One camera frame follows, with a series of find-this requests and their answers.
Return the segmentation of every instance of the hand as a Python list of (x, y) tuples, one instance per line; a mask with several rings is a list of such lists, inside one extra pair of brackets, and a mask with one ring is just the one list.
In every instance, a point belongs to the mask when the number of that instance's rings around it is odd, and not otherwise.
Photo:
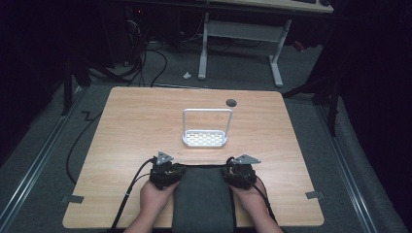
[(172, 195), (179, 183), (173, 183), (159, 190), (154, 184), (147, 181), (140, 189), (140, 213), (125, 229), (124, 233), (150, 233), (154, 227), (158, 215), (166, 207), (170, 195)]
[[(255, 186), (266, 197), (267, 194), (260, 179), (257, 179)], [(257, 233), (283, 233), (283, 230), (279, 225), (270, 217), (266, 203), (254, 187), (243, 189), (230, 185), (230, 188), (239, 198), (243, 208), (248, 212), (255, 225)]]
[[(264, 194), (264, 196), (266, 196), (263, 183), (260, 179), (257, 179), (255, 186)], [(254, 187), (244, 189), (230, 185), (230, 188), (232, 189), (233, 193), (236, 194), (236, 196), (239, 198), (243, 208), (245, 208), (245, 210), (250, 215), (267, 213), (266, 204), (260, 193)]]
[(140, 213), (158, 216), (166, 207), (170, 195), (178, 184), (173, 183), (160, 190), (153, 183), (146, 181), (140, 189)]

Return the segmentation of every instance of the small hole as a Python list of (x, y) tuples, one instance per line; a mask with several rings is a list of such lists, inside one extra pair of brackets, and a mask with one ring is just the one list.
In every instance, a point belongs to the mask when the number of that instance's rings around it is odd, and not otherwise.
[(237, 105), (237, 102), (236, 102), (236, 100), (234, 100), (234, 99), (228, 99), (228, 100), (226, 100), (226, 105), (228, 106), (228, 107), (235, 107), (236, 105)]

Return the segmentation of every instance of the handheld controller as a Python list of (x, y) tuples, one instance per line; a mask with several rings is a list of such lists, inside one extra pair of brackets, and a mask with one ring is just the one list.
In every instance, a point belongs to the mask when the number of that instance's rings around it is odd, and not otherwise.
[(260, 160), (247, 154), (231, 159), (222, 170), (224, 181), (238, 188), (249, 189), (251, 183), (257, 181), (256, 172), (251, 165), (253, 163), (260, 163)]
[(163, 152), (159, 152), (158, 157), (154, 156), (149, 181), (158, 189), (164, 189), (166, 186), (178, 182), (186, 171), (185, 166), (179, 163), (172, 164), (173, 158), (173, 156)]

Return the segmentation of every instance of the silver bracket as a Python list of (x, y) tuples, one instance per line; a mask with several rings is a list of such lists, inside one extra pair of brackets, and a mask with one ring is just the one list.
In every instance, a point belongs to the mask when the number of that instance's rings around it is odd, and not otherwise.
[(260, 163), (260, 160), (257, 158), (253, 158), (247, 154), (243, 154), (237, 158), (232, 159), (231, 162), (234, 164), (254, 164)]
[[(218, 129), (190, 129), (186, 127), (186, 113), (189, 112), (224, 112), (228, 113), (226, 130)], [(227, 131), (230, 126), (233, 111), (231, 109), (185, 109), (183, 110), (183, 142), (186, 146), (192, 148), (220, 148), (227, 141)]]
[(161, 165), (161, 164), (163, 164), (163, 163), (167, 163), (167, 162), (169, 162), (169, 161), (172, 161), (174, 159), (174, 157), (173, 156), (171, 156), (171, 155), (168, 155), (168, 154), (166, 154), (166, 153), (164, 153), (164, 152), (161, 152), (161, 151), (159, 151), (158, 152), (158, 155), (157, 155), (157, 165)]

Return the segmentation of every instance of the desk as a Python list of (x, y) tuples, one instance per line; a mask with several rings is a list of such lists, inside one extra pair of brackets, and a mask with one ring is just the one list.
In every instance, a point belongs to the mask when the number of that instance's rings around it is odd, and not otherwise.
[[(303, 11), (311, 13), (332, 13), (331, 6), (322, 6), (319, 1), (316, 4), (296, 2), (292, 0), (212, 0), (217, 3), (230, 3), (263, 8), (285, 9), (292, 11)], [(200, 80), (206, 79), (207, 70), (207, 41), (209, 36), (228, 37), (264, 42), (276, 42), (277, 47), (273, 55), (269, 55), (269, 64), (272, 70), (273, 80), (277, 87), (283, 86), (283, 81), (278, 67), (278, 59), (288, 36), (292, 21), (286, 20), (283, 26), (256, 25), (249, 23), (227, 22), (220, 20), (209, 20), (209, 14), (205, 14), (203, 26), (203, 43), (200, 54), (199, 73)]]
[[(190, 149), (182, 140), (183, 109), (228, 108), (234, 99), (228, 140), (220, 149)], [(110, 228), (137, 169), (163, 151), (183, 164), (224, 164), (244, 153), (261, 160), (254, 169), (266, 185), (273, 212), (282, 226), (321, 225), (324, 217), (314, 191), (282, 95), (274, 91), (115, 87), (95, 132), (63, 225), (67, 228)], [(147, 165), (141, 174), (149, 173)], [(124, 208), (118, 227), (139, 212), (142, 179)], [(155, 227), (170, 227), (173, 199)], [(252, 226), (235, 199), (239, 227)]]

